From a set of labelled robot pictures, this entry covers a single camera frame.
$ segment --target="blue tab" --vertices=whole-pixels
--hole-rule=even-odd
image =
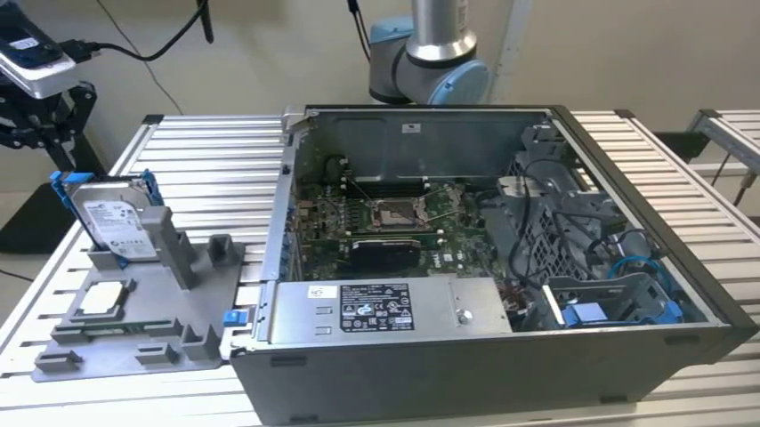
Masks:
[[[605,311],[603,310],[601,305],[599,305],[599,302],[585,302],[569,305],[565,310],[563,310],[563,317],[568,326],[573,326],[579,323],[587,324],[608,320]]]
[[[147,169],[140,173],[140,178],[143,178],[145,185],[147,186],[147,196],[151,198],[151,205],[163,206],[165,198],[162,197],[162,192],[158,190],[158,181],[155,180],[155,175]]]
[[[665,304],[665,310],[663,314],[657,316],[656,323],[659,325],[669,325],[681,322],[684,316],[684,312],[680,310],[679,305],[675,301],[668,301]]]
[[[222,325],[225,327],[246,326],[249,324],[249,311],[246,310],[229,310],[222,318]]]
[[[64,178],[63,183],[64,184],[82,184],[87,181],[90,181],[92,176],[94,176],[92,172],[72,172]]]
[[[63,188],[63,182],[60,181],[62,176],[63,173],[60,171],[54,172],[50,175],[50,180],[52,181],[50,185],[52,186],[54,191],[59,195],[60,203],[63,203],[63,205],[74,211],[74,204],[71,203],[70,195],[67,194],[67,191]]]

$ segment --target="blue cable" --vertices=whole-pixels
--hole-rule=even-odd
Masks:
[[[620,267],[623,267],[623,265],[627,262],[631,261],[643,261],[645,262],[651,267],[655,268],[655,270],[657,270],[660,276],[663,277],[663,281],[665,282],[667,285],[667,289],[665,289],[665,293],[669,295],[671,290],[672,290],[672,285],[669,282],[669,276],[668,276],[668,272],[664,271],[663,267],[660,267],[660,264],[657,264],[651,258],[648,258],[647,256],[641,256],[641,255],[632,255],[632,256],[627,256],[623,260],[620,260],[619,262],[616,262],[616,264],[613,265],[613,268],[609,269],[609,273],[607,273],[607,278],[613,278],[616,276],[617,271],[620,270]]]

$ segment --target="metal panel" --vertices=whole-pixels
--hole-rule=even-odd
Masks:
[[[742,123],[760,124],[760,111],[736,113]],[[617,157],[649,203],[675,227],[691,250],[723,286],[751,313],[760,305],[760,240],[756,229],[739,218],[727,202],[669,159],[661,143],[637,123],[612,111],[577,113],[587,130],[601,136],[604,150]],[[246,247],[247,266],[237,304],[258,302],[266,217],[273,209],[277,165],[251,152],[271,150],[279,141],[279,117],[166,117],[161,126],[143,126],[114,169],[158,167],[167,203],[193,239],[230,232]],[[227,156],[238,152],[243,157]],[[75,227],[40,272],[19,308],[0,329],[0,424],[75,423],[82,419],[139,423],[146,414],[170,425],[255,425],[258,417],[230,366],[213,371],[102,378],[64,383],[32,383],[27,373],[44,348],[44,332],[70,306],[90,267],[82,250],[87,238]],[[466,417],[450,421],[398,423],[401,427],[748,425],[760,419],[760,336],[715,365],[689,367],[635,405],[581,407],[552,411]]]

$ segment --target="warning label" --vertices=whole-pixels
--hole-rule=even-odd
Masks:
[[[344,332],[414,330],[409,285],[344,285],[341,329]]]

